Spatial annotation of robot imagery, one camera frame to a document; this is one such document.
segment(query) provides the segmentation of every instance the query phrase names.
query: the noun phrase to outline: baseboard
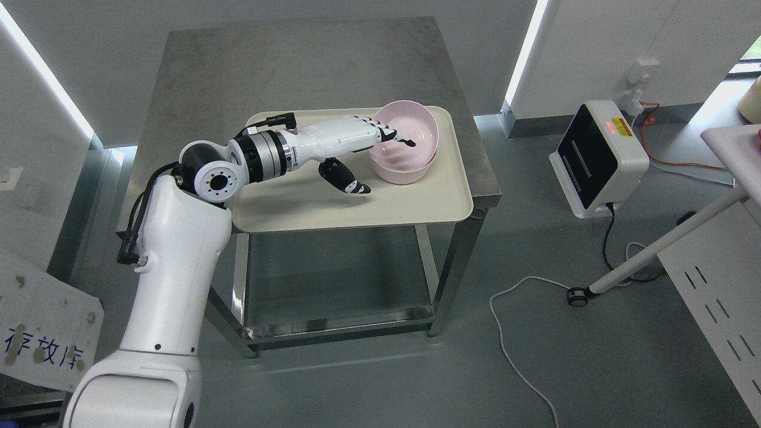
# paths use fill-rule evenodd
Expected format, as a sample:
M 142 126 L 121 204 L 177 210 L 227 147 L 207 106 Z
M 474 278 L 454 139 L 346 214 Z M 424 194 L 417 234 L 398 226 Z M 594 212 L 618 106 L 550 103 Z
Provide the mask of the baseboard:
M 688 123 L 693 116 L 695 116 L 695 113 L 700 110 L 702 105 L 703 103 L 696 103 L 661 107 L 658 109 L 658 123 Z M 635 126 L 642 124 L 650 110 L 651 109 L 645 109 L 645 112 L 639 115 L 635 122 Z M 622 115 L 627 121 L 632 119 L 624 113 L 622 113 Z M 508 108 L 503 108 L 502 119 L 505 134 L 509 139 L 517 139 L 564 134 L 573 119 L 573 115 L 517 119 L 512 111 Z

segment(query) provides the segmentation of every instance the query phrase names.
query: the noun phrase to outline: electrical outlet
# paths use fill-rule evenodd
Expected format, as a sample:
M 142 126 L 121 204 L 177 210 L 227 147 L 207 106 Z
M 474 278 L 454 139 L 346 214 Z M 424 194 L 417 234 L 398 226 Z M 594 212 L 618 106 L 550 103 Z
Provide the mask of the electrical outlet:
M 660 66 L 661 63 L 655 58 L 639 58 L 626 72 L 626 80 L 632 85 L 645 83 Z
M 626 114 L 631 117 L 637 117 L 642 113 L 645 107 L 639 103 L 642 99 L 642 90 L 635 89 L 634 91 L 626 91 L 621 97 L 621 101 L 618 103 L 618 107 L 624 110 Z

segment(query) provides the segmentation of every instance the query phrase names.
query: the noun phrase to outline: black cable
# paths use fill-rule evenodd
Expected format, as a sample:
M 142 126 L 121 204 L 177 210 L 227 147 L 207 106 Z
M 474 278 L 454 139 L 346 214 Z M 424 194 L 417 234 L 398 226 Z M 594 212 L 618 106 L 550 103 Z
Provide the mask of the black cable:
M 608 261 L 608 254 L 607 254 L 607 247 L 608 247 L 608 237 L 610 236 L 610 229 L 613 228 L 613 223 L 616 221 L 616 210 L 613 208 L 613 204 L 608 202 L 605 204 L 605 206 L 608 207 L 610 210 L 610 224 L 608 225 L 608 229 L 605 231 L 605 238 L 603 238 L 603 260 L 605 261 L 605 265 L 608 266 L 608 269 L 613 270 L 613 266 Z M 633 283 L 651 283 L 655 281 L 656 279 L 660 278 L 661 275 L 663 275 L 663 270 L 658 273 L 658 275 L 653 276 L 652 278 L 647 279 L 635 279 L 634 277 L 630 276 L 627 278 L 629 281 L 632 281 Z
M 610 224 L 608 225 L 608 230 L 605 231 L 605 238 L 603 238 L 603 260 L 605 261 L 605 266 L 608 266 L 608 269 L 613 270 L 613 266 L 610 265 L 610 262 L 608 261 L 608 237 L 610 236 L 610 229 L 613 228 L 613 223 L 616 222 L 616 210 L 613 209 L 612 203 L 607 203 L 605 206 L 608 207 L 610 210 Z
M 148 179 L 148 182 L 145 185 L 145 191 L 141 193 L 142 197 L 139 197 L 139 199 L 141 201 L 145 201 L 145 203 L 140 204 L 140 211 L 138 211 L 138 216 L 135 219 L 135 224 L 130 230 L 135 230 L 135 231 L 140 230 L 140 226 L 142 225 L 142 220 L 145 217 L 145 210 L 148 208 L 148 201 L 151 199 L 151 192 L 153 191 L 153 186 L 154 184 L 156 184 L 156 180 L 158 179 L 158 176 L 176 167 L 178 164 L 179 162 L 177 161 L 174 161 L 170 164 L 166 164 L 163 167 L 154 171 L 154 173 L 151 175 L 151 178 Z
M 140 261 L 140 256 L 135 252 L 138 241 L 138 232 L 142 226 L 142 221 L 145 217 L 145 210 L 148 207 L 148 200 L 151 197 L 151 191 L 156 184 L 158 176 L 165 171 L 176 167 L 179 162 L 172 162 L 166 164 L 163 167 L 157 169 L 151 177 L 148 179 L 145 185 L 145 190 L 135 198 L 135 203 L 132 205 L 132 210 L 129 213 L 129 221 L 127 222 L 127 229 L 123 232 L 117 232 L 116 234 L 122 240 L 122 245 L 119 248 L 119 253 L 116 256 L 116 262 L 119 264 L 136 264 Z
M 138 197 L 135 198 L 135 203 L 132 204 L 132 210 L 129 212 L 129 220 L 127 221 L 127 230 L 132 230 L 132 223 L 135 221 L 135 214 L 138 212 L 138 206 L 142 200 L 143 192 L 140 192 Z

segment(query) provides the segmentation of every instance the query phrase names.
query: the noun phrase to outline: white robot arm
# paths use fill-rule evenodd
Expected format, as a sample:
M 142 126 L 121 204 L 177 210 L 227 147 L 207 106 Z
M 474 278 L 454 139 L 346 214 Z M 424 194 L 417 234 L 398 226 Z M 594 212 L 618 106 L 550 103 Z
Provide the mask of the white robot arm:
M 287 129 L 256 129 L 275 125 Z M 245 184 L 282 176 L 310 160 L 320 162 L 320 175 L 339 190 L 369 193 L 336 156 L 392 139 L 415 144 L 359 117 L 326 120 L 298 132 L 288 113 L 245 128 L 226 146 L 192 142 L 178 162 L 156 171 L 135 202 L 127 230 L 119 233 L 123 245 L 117 261 L 135 265 L 140 275 L 122 343 L 85 373 L 63 426 L 194 426 L 205 301 L 231 233 L 231 212 L 223 203 Z

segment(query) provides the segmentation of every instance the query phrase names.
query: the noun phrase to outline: white device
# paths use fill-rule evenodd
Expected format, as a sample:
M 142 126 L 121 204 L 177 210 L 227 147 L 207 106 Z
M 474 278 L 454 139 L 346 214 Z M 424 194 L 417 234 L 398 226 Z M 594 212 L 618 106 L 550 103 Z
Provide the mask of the white device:
M 579 219 L 610 216 L 639 185 L 650 160 L 613 101 L 585 101 L 549 161 Z
M 274 125 L 287 129 L 256 131 Z M 244 128 L 226 146 L 191 142 L 179 162 L 156 171 L 139 197 L 140 210 L 136 203 L 127 230 L 119 233 L 117 261 L 135 265 L 140 274 L 122 343 L 84 375 L 63 426 L 194 426 L 203 312 L 232 227 L 231 211 L 221 203 L 245 184 L 280 177 L 310 160 L 320 162 L 320 175 L 336 189 L 370 193 L 334 156 L 390 140 L 415 145 L 360 117 L 326 120 L 299 133 L 294 114 L 287 113 Z M 168 170 L 171 175 L 159 177 Z

